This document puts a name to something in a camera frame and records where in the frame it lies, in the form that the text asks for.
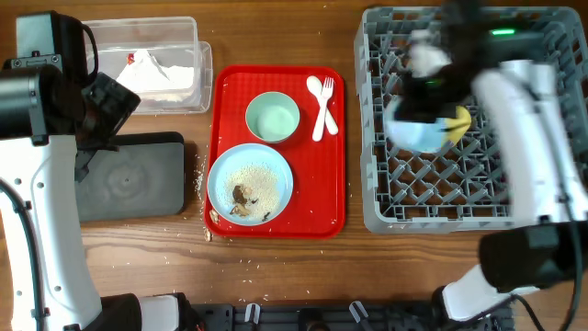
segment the wood grain tabletop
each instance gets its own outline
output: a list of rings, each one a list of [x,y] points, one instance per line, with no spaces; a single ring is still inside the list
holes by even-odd
[[[572,6],[588,17],[588,3],[559,0],[494,1],[499,6]],[[349,303],[428,299],[437,287],[460,278],[477,262],[480,232],[443,235],[376,235],[363,223],[359,156],[361,126],[355,90],[353,40],[363,11],[372,6],[424,6],[441,0],[3,0],[0,59],[15,57],[15,19],[54,9],[82,20],[190,16],[198,37],[210,43],[216,74],[231,64],[322,65],[345,80],[347,220],[324,241],[242,239],[203,235],[202,201],[188,187],[178,215],[94,222],[82,228],[85,255],[102,296],[184,292],[192,303]],[[178,131],[187,141],[187,169],[208,153],[212,111],[201,115],[133,116],[123,133]],[[192,171],[187,171],[192,183]],[[0,330],[10,329],[11,274],[4,232],[0,235]],[[531,295],[546,329],[559,327],[571,284]],[[588,291],[574,329],[588,329]],[[517,306],[517,328],[531,330]]]

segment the red plastic tray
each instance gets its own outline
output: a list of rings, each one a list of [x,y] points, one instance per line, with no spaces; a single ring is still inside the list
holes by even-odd
[[[339,127],[335,136],[324,129],[322,140],[312,140],[319,112],[306,79],[315,75],[335,81],[329,110]],[[245,111],[258,95],[282,92],[300,109],[300,125],[283,143],[264,143],[247,130]],[[324,239],[337,235],[345,223],[345,86],[341,76],[326,67],[232,65],[217,77],[210,134],[209,170],[222,153],[242,143],[262,143],[286,158],[294,176],[292,198],[276,219],[258,226],[240,226],[220,218],[215,224],[207,195],[204,220],[217,235]]]

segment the green bowl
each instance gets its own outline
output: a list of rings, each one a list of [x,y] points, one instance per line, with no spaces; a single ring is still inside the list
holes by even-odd
[[[266,143],[280,143],[298,128],[300,110],[291,97],[280,92],[266,92],[249,103],[245,122],[255,137]]]

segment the dish rack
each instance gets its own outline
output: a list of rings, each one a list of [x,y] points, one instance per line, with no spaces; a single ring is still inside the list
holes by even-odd
[[[544,33],[545,60],[559,69],[561,114],[573,156],[588,177],[588,48],[578,13],[568,7],[485,7],[492,18],[522,17]],[[445,234],[516,227],[492,123],[475,97],[472,117],[455,146],[437,154],[399,149],[386,140],[384,108],[401,92],[403,50],[414,29],[439,40],[440,7],[366,10],[354,41],[356,92],[362,123],[361,180],[364,223],[378,234]]]

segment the spoon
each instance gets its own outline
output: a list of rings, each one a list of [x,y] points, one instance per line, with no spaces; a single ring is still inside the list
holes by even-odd
[[[318,101],[319,98],[321,97],[321,92],[322,92],[321,80],[319,78],[317,78],[316,76],[309,76],[306,79],[306,87],[309,88],[309,91],[316,97],[316,99]],[[327,131],[329,133],[331,133],[332,135],[336,135],[339,132],[339,128],[337,127],[337,123],[335,123],[335,121],[333,119],[333,115],[331,115],[331,112],[329,111],[329,109],[327,109],[324,122],[327,126]]]

